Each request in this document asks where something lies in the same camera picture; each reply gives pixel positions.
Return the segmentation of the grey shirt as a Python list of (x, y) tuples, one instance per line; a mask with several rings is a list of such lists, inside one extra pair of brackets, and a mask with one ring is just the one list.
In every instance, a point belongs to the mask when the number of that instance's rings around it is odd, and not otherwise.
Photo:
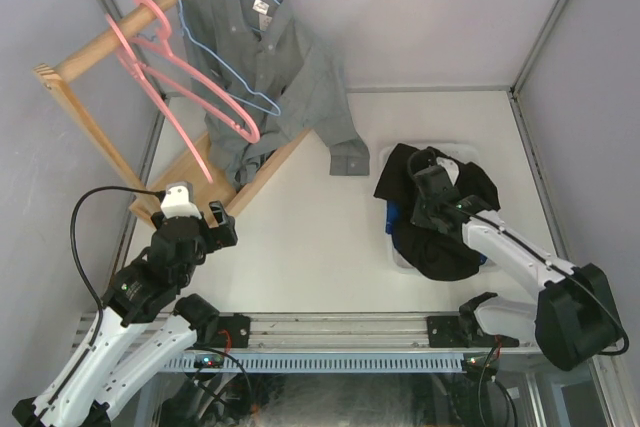
[[(295, 18), (289, 0), (280, 6), (259, 4), (259, 0), (182, 2), (193, 36), (282, 111), (276, 117), (237, 101), (259, 128), (256, 143), (242, 139), (215, 116), (205, 116), (209, 160), (235, 189), (252, 182), (273, 152), (306, 129), (313, 130), (328, 148), (330, 175), (368, 175), (370, 154), (351, 117), (342, 65), (332, 49)], [(229, 95), (270, 108), (186, 38), (185, 51), (188, 63)]]

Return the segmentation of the blue plaid shirt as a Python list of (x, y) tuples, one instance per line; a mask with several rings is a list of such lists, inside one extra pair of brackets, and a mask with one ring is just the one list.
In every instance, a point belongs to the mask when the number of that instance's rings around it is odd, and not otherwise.
[(394, 262), (427, 277), (468, 276), (487, 264), (487, 257), (462, 243), (413, 225), (399, 206), (386, 203), (385, 234)]

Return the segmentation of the black shirt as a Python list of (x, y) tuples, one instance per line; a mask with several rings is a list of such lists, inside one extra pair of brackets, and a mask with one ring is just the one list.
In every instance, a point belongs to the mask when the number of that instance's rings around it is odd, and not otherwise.
[[(378, 183), (374, 191), (374, 197), (384, 200), (386, 203), (392, 201), (396, 203), (401, 212), (411, 222), (414, 205), (418, 199), (418, 191), (415, 183), (409, 174), (409, 159), (418, 149), (414, 146), (399, 143), (390, 152), (389, 157), (383, 167)], [(416, 165), (425, 168), (430, 165), (437, 165), (436, 158), (445, 157), (454, 159), (460, 168), (460, 175), (456, 185), (454, 185), (464, 197), (476, 195), (492, 210), (500, 209), (498, 189), (486, 172), (474, 162), (461, 162), (458, 159), (447, 155), (441, 150), (429, 146), (426, 153), (416, 160)], [(468, 276), (447, 276), (447, 277), (427, 277), (430, 280), (455, 282), (470, 278), (478, 274), (480, 268), (473, 274), (468, 271)]]

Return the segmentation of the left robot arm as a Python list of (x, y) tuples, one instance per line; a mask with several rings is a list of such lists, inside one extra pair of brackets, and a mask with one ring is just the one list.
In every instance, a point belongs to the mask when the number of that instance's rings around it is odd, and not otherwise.
[(108, 426), (169, 360), (215, 342), (218, 310), (180, 294), (207, 255), (237, 243), (234, 218), (218, 201), (209, 208), (214, 227), (191, 202), (155, 214), (150, 246), (116, 275), (61, 373), (13, 408), (19, 425)]

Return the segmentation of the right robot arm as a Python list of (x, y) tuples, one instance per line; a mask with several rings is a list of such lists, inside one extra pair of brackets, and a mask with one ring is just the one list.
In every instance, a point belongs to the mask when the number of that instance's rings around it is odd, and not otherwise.
[(454, 239), (502, 268), (532, 303), (497, 295), (459, 321), (461, 338), (480, 346), (494, 334), (535, 344), (555, 367), (570, 371), (596, 355), (619, 356), (630, 347), (606, 274), (594, 264), (578, 267), (528, 242), (476, 195), (462, 196), (452, 161), (432, 148), (407, 162), (416, 188), (411, 221)]

